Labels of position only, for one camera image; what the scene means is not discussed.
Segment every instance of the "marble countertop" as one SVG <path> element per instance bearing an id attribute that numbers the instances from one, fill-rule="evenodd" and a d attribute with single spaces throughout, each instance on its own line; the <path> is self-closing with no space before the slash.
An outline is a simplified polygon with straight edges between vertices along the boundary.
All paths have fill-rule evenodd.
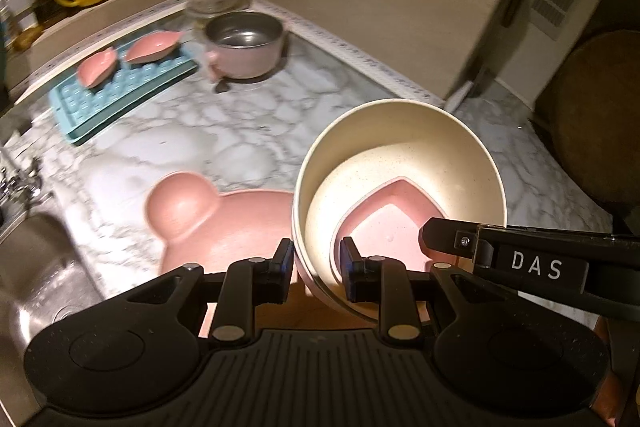
<path id="1" fill-rule="evenodd" d="M 185 25 L 180 15 L 159 23 L 171 29 Z M 204 47 L 193 32 L 186 41 L 201 56 Z M 64 208 L 83 260 L 110 297 L 158 274 L 162 245 L 146 226 L 143 203 L 164 175 L 202 172 L 222 191 L 293 190 L 308 147 L 331 121 L 357 105 L 393 96 L 292 35 L 286 63 L 262 82 L 231 84 L 228 92 L 216 93 L 201 68 L 81 146 L 68 144 L 53 113 L 44 110 L 7 147 L 20 161 L 42 159 L 46 183 Z M 562 171 L 536 137 L 526 108 L 506 90 L 494 85 L 481 98 L 465 100 L 455 114 L 492 154 L 510 224 L 610 230 L 610 216 Z"/>

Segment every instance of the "blue ice cube tray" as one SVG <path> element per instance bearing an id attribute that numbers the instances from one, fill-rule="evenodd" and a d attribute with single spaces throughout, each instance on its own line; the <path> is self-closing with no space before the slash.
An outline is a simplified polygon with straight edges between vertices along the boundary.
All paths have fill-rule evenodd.
<path id="1" fill-rule="evenodd" d="M 137 39 L 118 46 L 115 74 L 93 89 L 82 87 L 77 67 L 49 91 L 49 102 L 60 131 L 72 144 L 80 145 L 158 92 L 175 84 L 198 68 L 193 57 L 180 46 L 161 62 L 130 65 L 124 55 Z"/>

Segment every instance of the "pink plate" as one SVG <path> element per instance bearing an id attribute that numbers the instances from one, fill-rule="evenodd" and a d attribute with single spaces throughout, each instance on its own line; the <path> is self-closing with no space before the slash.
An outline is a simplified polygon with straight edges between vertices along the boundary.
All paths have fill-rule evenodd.
<path id="1" fill-rule="evenodd" d="M 139 38 L 124 59 L 129 64 L 146 64 L 166 57 L 180 42 L 182 32 L 155 32 Z"/>
<path id="2" fill-rule="evenodd" d="M 103 83 L 116 68 L 118 54 L 113 48 L 95 53 L 83 60 L 76 75 L 82 87 L 91 88 Z"/>
<path id="3" fill-rule="evenodd" d="M 280 240 L 291 237 L 292 203 L 292 192 L 284 190 L 220 194 L 196 172 L 169 174 L 145 203 L 146 221 L 165 244 L 162 273 L 185 263 L 198 263 L 205 273 L 222 272 L 241 259 L 272 257 Z M 201 335 L 213 309 L 209 307 Z"/>
<path id="4" fill-rule="evenodd" d="M 361 256 L 394 257 L 407 270 L 429 271 L 434 262 L 456 264 L 454 255 L 420 249 L 418 232 L 431 217 L 444 217 L 444 213 L 411 180 L 400 176 L 376 188 L 353 205 L 336 227 L 331 257 L 334 276 L 342 280 L 339 248 L 347 235 Z"/>

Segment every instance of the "sink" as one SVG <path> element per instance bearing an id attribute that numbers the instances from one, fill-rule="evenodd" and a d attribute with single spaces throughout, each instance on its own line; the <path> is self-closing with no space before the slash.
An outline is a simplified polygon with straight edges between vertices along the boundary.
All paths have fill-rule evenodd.
<path id="1" fill-rule="evenodd" d="M 102 300 L 52 196 L 0 229 L 0 427 L 38 410 L 22 356 L 43 328 Z"/>

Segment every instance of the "large round bowl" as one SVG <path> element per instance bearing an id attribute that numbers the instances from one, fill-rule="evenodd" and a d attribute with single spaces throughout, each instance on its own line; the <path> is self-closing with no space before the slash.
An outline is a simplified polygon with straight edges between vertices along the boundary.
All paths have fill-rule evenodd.
<path id="1" fill-rule="evenodd" d="M 376 307 L 346 300 L 332 270 L 333 241 L 354 204 L 399 176 L 420 187 L 449 219 L 506 225 L 498 170 L 482 142 L 460 120 L 410 100 L 378 100 L 356 107 L 313 143 L 294 194 L 298 270 L 326 304 L 377 318 Z M 369 256 L 366 251 L 360 254 Z"/>

